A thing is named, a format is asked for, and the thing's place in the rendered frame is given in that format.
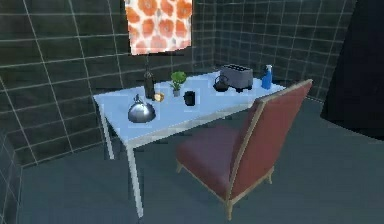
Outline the pale blue table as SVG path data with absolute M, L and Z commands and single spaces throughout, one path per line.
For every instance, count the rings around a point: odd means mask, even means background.
M 268 90 L 261 87 L 261 81 L 253 80 L 253 87 L 242 93 L 233 89 L 217 92 L 213 83 L 216 72 L 189 77 L 181 91 L 193 91 L 195 104 L 187 106 L 184 99 L 173 95 L 169 82 L 160 82 L 155 90 L 165 94 L 161 102 L 152 103 L 156 118 L 148 123 L 135 124 L 128 120 L 128 111 L 135 96 L 144 94 L 142 86 L 97 94 L 94 100 L 99 106 L 104 136 L 110 138 L 112 128 L 126 148 L 136 210 L 143 216 L 143 205 L 137 174 L 134 150 L 140 146 L 184 132 L 202 124 L 248 109 L 259 97 L 280 91 L 282 87 L 274 84 Z

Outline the black mug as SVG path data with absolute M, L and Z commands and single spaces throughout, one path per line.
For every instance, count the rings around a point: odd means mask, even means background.
M 186 91 L 184 93 L 184 101 L 187 106 L 194 106 L 195 105 L 195 92 L 194 91 Z

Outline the green potted plant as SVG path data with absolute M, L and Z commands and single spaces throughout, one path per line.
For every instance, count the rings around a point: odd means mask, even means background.
M 171 74 L 171 84 L 173 89 L 173 95 L 178 97 L 180 95 L 181 85 L 186 81 L 186 73 L 182 71 L 176 71 Z

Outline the silver kettle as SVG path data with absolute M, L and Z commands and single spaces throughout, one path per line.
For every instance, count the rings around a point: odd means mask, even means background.
M 147 123 L 156 117 L 154 107 L 144 102 L 139 95 L 134 97 L 134 103 L 128 111 L 128 120 L 133 123 Z

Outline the dark glass bottle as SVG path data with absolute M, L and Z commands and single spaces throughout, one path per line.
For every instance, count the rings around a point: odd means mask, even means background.
M 153 79 L 153 74 L 150 72 L 149 65 L 146 65 L 145 67 L 144 89 L 145 89 L 146 98 L 153 100 L 155 95 L 154 79 Z

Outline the grey toaster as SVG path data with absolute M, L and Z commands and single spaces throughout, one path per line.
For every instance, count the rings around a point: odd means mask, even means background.
M 220 74 L 227 78 L 227 83 L 237 92 L 244 89 L 251 90 L 253 86 L 253 70 L 236 64 L 223 65 Z

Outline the red upholstered wooden chair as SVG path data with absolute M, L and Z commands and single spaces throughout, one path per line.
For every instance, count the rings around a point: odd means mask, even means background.
M 274 165 L 313 81 L 307 79 L 254 101 L 241 129 L 215 126 L 176 147 L 177 171 L 186 170 L 225 205 L 272 181 Z

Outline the blue spray bottle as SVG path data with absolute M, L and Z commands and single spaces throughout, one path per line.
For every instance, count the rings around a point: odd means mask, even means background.
M 265 75 L 262 78 L 261 87 L 269 90 L 271 88 L 271 85 L 272 85 L 272 66 L 267 65 L 265 70 Z

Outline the black fridge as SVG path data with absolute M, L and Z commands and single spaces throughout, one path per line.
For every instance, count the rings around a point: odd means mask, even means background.
M 357 0 L 320 117 L 384 141 L 384 0 Z

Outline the orange flowered wall picture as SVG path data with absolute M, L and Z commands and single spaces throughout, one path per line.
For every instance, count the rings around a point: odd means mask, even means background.
M 132 55 L 191 45 L 192 0 L 124 0 Z

